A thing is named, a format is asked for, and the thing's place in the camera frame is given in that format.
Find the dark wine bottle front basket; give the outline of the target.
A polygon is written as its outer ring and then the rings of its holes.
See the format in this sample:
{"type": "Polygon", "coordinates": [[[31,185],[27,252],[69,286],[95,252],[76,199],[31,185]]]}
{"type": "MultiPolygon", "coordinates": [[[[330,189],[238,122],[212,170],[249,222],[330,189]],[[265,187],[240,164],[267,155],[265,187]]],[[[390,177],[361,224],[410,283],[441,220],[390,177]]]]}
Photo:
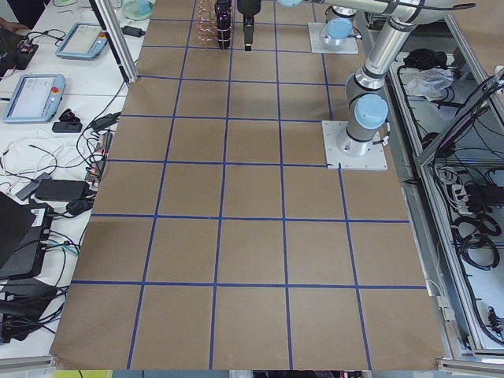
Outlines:
{"type": "Polygon", "coordinates": [[[229,11],[217,14],[216,27],[218,46],[226,50],[230,47],[232,40],[232,16],[229,11]]]}

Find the black laptop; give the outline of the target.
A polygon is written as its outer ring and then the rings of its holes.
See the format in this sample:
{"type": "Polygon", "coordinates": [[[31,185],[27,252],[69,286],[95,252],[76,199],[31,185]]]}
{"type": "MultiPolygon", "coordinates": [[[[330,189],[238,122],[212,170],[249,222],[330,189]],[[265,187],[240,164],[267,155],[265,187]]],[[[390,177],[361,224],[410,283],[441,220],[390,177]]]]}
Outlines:
{"type": "Polygon", "coordinates": [[[1,194],[1,279],[38,276],[43,267],[53,208],[46,203],[21,205],[1,194]]]}

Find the dark wine bottle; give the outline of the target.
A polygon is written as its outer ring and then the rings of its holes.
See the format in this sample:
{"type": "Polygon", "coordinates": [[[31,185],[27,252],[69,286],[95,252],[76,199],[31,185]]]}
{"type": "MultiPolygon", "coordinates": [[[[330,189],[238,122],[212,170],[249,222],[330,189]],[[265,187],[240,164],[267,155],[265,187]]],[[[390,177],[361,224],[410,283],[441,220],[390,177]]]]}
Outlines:
{"type": "Polygon", "coordinates": [[[214,9],[218,17],[223,17],[225,15],[230,16],[232,14],[232,1],[216,0],[214,9]]]}

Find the crumpled white cloth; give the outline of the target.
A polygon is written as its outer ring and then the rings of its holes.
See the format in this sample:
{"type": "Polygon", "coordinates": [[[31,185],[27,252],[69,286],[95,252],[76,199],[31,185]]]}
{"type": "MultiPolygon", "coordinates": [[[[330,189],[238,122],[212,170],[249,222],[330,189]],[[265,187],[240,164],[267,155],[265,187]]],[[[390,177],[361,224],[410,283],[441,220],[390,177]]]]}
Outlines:
{"type": "Polygon", "coordinates": [[[415,74],[405,90],[408,95],[434,101],[442,99],[453,82],[454,74],[449,69],[433,68],[415,74]]]}

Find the teach pendant near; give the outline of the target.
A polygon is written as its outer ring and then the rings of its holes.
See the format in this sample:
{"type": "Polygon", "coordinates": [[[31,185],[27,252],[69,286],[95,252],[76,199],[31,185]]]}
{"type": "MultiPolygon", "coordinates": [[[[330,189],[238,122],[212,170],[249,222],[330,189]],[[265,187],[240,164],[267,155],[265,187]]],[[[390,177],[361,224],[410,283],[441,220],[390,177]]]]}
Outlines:
{"type": "Polygon", "coordinates": [[[7,124],[49,122],[57,112],[65,87],[62,74],[22,75],[2,120],[7,124]]]}

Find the black power brick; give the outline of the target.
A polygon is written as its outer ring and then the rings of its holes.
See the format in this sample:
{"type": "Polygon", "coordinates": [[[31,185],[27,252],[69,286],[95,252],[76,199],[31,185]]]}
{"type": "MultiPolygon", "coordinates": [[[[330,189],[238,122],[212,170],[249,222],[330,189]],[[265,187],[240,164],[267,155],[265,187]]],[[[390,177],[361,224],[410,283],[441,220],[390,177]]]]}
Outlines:
{"type": "Polygon", "coordinates": [[[46,201],[70,202],[81,199],[88,189],[86,181],[44,179],[40,181],[35,197],[46,201]]]}

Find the green glass plate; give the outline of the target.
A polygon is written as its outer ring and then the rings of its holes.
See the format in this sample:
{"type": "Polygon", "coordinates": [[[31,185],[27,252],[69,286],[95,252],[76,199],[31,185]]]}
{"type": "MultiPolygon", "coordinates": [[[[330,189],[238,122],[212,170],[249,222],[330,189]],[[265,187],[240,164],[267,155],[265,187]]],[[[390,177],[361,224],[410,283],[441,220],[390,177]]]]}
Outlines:
{"type": "Polygon", "coordinates": [[[123,15],[130,20],[146,20],[151,17],[154,9],[154,3],[148,0],[124,1],[122,5],[123,15]]]}

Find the black power adapter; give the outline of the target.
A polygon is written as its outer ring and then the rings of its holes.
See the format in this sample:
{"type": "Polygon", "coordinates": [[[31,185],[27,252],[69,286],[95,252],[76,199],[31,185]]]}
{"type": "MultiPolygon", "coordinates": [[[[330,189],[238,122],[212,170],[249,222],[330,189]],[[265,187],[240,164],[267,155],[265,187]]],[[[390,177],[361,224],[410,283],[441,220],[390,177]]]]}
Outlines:
{"type": "Polygon", "coordinates": [[[121,28],[121,31],[123,32],[124,35],[136,37],[136,38],[141,38],[145,35],[145,31],[142,30],[141,28],[137,27],[132,27],[129,25],[123,26],[121,28]]]}

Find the teach pendant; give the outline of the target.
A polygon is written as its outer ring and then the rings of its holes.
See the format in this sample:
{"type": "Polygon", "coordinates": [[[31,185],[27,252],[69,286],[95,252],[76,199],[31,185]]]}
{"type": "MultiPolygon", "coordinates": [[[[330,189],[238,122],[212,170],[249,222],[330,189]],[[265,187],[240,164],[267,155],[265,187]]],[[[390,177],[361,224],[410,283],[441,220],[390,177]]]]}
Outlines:
{"type": "Polygon", "coordinates": [[[2,120],[7,124],[49,122],[57,112],[65,87],[62,74],[22,75],[2,120]]]}
{"type": "Polygon", "coordinates": [[[99,24],[75,23],[59,44],[55,54],[64,59],[94,60],[107,44],[99,24]]]}

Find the aluminium frame post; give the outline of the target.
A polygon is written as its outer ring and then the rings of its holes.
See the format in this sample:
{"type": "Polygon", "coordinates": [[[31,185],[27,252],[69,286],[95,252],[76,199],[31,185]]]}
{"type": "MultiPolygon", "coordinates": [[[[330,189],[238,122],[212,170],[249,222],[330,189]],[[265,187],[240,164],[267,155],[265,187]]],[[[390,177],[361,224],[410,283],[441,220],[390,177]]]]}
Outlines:
{"type": "Polygon", "coordinates": [[[124,82],[127,84],[135,82],[138,78],[138,70],[113,7],[106,0],[90,0],[89,3],[102,30],[106,34],[110,49],[124,82]]]}

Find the black webcam on stand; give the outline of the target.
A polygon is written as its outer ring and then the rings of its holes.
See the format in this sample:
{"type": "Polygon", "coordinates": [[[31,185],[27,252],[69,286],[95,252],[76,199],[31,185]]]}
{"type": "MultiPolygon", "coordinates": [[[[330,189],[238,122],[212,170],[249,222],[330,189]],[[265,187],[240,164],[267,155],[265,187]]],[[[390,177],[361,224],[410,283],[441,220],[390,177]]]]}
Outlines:
{"type": "Polygon", "coordinates": [[[53,133],[80,133],[82,130],[81,119],[70,109],[67,108],[53,123],[53,133]]]}

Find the teach pendant far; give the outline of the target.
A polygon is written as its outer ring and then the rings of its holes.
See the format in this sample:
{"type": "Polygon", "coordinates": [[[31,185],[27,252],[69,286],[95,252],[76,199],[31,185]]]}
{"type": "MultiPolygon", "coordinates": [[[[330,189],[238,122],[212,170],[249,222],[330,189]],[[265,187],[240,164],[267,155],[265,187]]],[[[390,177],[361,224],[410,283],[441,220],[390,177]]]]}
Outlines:
{"type": "Polygon", "coordinates": [[[75,23],[59,44],[55,54],[64,59],[94,60],[107,44],[99,24],[75,23]]]}

